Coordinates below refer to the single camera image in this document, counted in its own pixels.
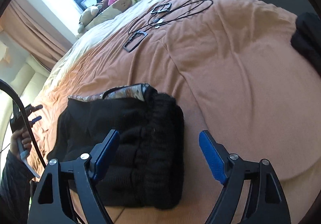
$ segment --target teddy bear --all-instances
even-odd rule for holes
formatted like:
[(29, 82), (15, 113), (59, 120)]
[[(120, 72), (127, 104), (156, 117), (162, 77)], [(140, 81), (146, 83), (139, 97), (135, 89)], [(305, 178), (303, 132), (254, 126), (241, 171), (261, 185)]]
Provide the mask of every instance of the teddy bear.
[(97, 16), (100, 9), (102, 9), (102, 5), (90, 6), (87, 9), (85, 9), (79, 20), (79, 34), (85, 31), (85, 27)]
[(109, 0), (102, 0), (95, 5), (95, 6), (99, 6), (99, 5), (102, 6), (102, 8), (99, 10), (99, 13), (103, 12), (109, 6), (108, 2)]

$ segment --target pink curtain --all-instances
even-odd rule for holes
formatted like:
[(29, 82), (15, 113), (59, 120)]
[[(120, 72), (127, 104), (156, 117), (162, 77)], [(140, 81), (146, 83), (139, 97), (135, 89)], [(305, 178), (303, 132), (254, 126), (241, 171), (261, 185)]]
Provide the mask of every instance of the pink curtain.
[[(31, 18), (29, 13), (37, 17), (41, 25)], [(49, 69), (52, 69), (72, 46), (26, 0), (12, 0), (1, 16), (0, 25), (13, 40)]]

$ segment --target pink comforter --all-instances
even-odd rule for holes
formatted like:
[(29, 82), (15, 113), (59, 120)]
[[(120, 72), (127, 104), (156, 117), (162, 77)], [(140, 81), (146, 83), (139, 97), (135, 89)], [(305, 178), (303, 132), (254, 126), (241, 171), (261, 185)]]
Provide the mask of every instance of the pink comforter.
[[(186, 1), (170, 0), (172, 8)], [(186, 125), (182, 200), (170, 211), (109, 208), (118, 224), (205, 223), (222, 187), (198, 145), (204, 129), (245, 160), (271, 161), (293, 224), (321, 189), (321, 80), (290, 45), (296, 16), (256, 0), (213, 1), (200, 14), (149, 30), (131, 53), (122, 48), (129, 23), (88, 51), (54, 91), (35, 101), (44, 105), (34, 132), (46, 156), (70, 94), (87, 96), (147, 82), (177, 99)], [(137, 28), (149, 17), (140, 19)], [(34, 150), (29, 162), (42, 173)], [(76, 199), (75, 205), (81, 214)], [(236, 217), (241, 215), (238, 209)]]

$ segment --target black gripper frame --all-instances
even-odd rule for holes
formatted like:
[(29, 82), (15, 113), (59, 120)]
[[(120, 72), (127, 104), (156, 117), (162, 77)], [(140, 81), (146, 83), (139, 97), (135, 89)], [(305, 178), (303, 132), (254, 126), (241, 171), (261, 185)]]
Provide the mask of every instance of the black gripper frame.
[(288, 204), (271, 163), (244, 161), (216, 143), (205, 130), (200, 147), (222, 192), (205, 224), (230, 224), (234, 217), (244, 180), (251, 180), (248, 199), (239, 224), (291, 224)]
[[(17, 104), (14, 102), (14, 100), (12, 100), (12, 109), (13, 109), (13, 118), (11, 118), (9, 122), (10, 122), (10, 128), (12, 132), (15, 132), (16, 130), (20, 130), (23, 127), (25, 127), (25, 124), (22, 118), (21, 111), (19, 111), (19, 108)], [(38, 111), (40, 109), (42, 109), (41, 104), (36, 107), (33, 107), (31, 104), (29, 104), (28, 106), (25, 107), (27, 116), (29, 116), (33, 112)]]
[(74, 161), (51, 160), (33, 196), (28, 224), (78, 223), (68, 185), (76, 184), (79, 200), (88, 224), (113, 224), (102, 204), (95, 185), (105, 177), (108, 166), (119, 145), (119, 133), (111, 130), (102, 143), (90, 154), (82, 154)]

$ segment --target human hand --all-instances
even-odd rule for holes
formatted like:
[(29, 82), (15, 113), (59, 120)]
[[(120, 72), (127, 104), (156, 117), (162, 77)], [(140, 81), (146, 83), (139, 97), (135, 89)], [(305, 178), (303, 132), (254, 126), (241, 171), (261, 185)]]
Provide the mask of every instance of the human hand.
[(32, 145), (31, 145), (31, 138), (27, 129), (23, 128), (15, 131), (12, 134), (10, 139), (10, 151), (19, 161), (21, 161), (18, 144), (17, 144), (18, 137), (20, 137), (23, 147), (29, 152), (31, 150)]

